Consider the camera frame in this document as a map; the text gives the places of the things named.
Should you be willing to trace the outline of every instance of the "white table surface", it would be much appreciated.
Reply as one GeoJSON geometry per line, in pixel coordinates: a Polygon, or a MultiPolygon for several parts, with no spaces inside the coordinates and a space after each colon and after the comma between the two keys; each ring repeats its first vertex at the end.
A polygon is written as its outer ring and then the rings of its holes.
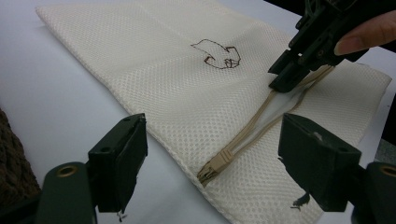
{"type": "MultiPolygon", "coordinates": [[[[87,161],[88,151],[127,112],[64,48],[35,14],[36,6],[111,0],[0,0],[0,108],[21,139],[37,181],[69,161],[87,161]]],[[[290,36],[299,16],[262,0],[220,0],[290,36]]],[[[360,60],[396,78],[396,54],[371,49],[360,60]]],[[[372,161],[396,92],[388,87],[362,139],[361,165],[372,161]]],[[[324,214],[318,223],[350,223],[349,212],[324,214]]],[[[123,223],[229,223],[190,182],[164,148],[148,136],[148,157],[123,223]]],[[[98,214],[99,223],[119,223],[98,214]]]]}

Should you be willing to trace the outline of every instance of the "white mesh fabric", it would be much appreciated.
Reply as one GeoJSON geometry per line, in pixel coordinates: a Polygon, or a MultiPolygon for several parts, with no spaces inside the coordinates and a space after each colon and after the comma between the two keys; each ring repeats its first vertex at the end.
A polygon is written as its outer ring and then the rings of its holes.
{"type": "MultiPolygon", "coordinates": [[[[129,113],[146,113],[148,131],[231,222],[318,219],[313,200],[301,212],[290,209],[304,192],[277,159],[279,124],[205,189],[196,178],[265,100],[274,78],[266,71],[288,36],[211,0],[48,6],[37,14],[129,113]],[[235,47],[240,64],[205,63],[207,52],[219,48],[192,46],[204,39],[235,47]]],[[[342,63],[296,113],[356,146],[389,82],[363,65],[342,63]]]]}

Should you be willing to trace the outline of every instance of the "brown fabric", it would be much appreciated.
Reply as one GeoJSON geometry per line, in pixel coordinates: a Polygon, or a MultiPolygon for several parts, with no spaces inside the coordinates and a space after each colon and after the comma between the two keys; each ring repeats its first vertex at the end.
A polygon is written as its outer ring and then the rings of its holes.
{"type": "Polygon", "coordinates": [[[26,160],[20,139],[11,131],[7,115],[0,109],[0,209],[40,192],[26,160]]]}

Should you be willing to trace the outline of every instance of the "finger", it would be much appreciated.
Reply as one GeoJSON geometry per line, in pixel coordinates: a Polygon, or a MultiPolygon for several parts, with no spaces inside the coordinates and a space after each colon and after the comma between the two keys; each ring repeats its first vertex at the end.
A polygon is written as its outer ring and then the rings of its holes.
{"type": "Polygon", "coordinates": [[[396,10],[357,26],[335,45],[334,54],[344,55],[387,44],[396,39],[396,10]]]}

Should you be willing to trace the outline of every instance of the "beige cord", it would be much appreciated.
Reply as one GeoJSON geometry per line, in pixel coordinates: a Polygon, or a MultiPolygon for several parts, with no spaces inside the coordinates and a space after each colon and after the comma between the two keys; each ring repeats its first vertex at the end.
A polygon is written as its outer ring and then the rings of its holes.
{"type": "MultiPolygon", "coordinates": [[[[302,87],[305,86],[311,82],[313,82],[309,87],[305,88],[303,92],[300,94],[298,102],[296,105],[290,109],[288,112],[293,111],[296,109],[298,106],[300,106],[301,102],[303,101],[305,95],[311,90],[314,86],[316,86],[323,78],[325,78],[331,71],[333,70],[333,67],[331,66],[322,66],[319,68],[319,70],[315,73],[313,73],[311,76],[306,77],[303,79],[302,82],[297,87],[302,87]]],[[[253,116],[253,118],[250,120],[250,122],[239,132],[239,134],[225,147],[223,148],[216,156],[214,156],[210,161],[208,161],[204,167],[201,169],[201,171],[198,173],[197,178],[201,182],[201,184],[206,187],[206,185],[217,175],[219,175],[223,170],[227,168],[227,166],[233,161],[234,155],[231,152],[233,148],[235,148],[241,141],[246,139],[247,135],[250,133],[250,131],[254,128],[256,125],[257,121],[259,120],[260,116],[262,115],[263,111],[267,106],[271,103],[271,101],[274,99],[276,96],[277,92],[274,90],[271,90],[270,93],[268,94],[267,98],[265,99],[264,103],[262,106],[259,108],[257,113],[253,116]]],[[[258,135],[256,135],[253,140],[248,142],[246,145],[244,145],[242,148],[240,148],[237,152],[235,152],[235,156],[239,156],[243,151],[247,150],[247,148],[251,147],[257,141],[259,141],[263,135],[265,135],[268,130],[270,130],[277,122],[279,122],[282,119],[282,115],[276,117],[273,119],[269,124],[265,125],[259,132],[258,135]]]]}

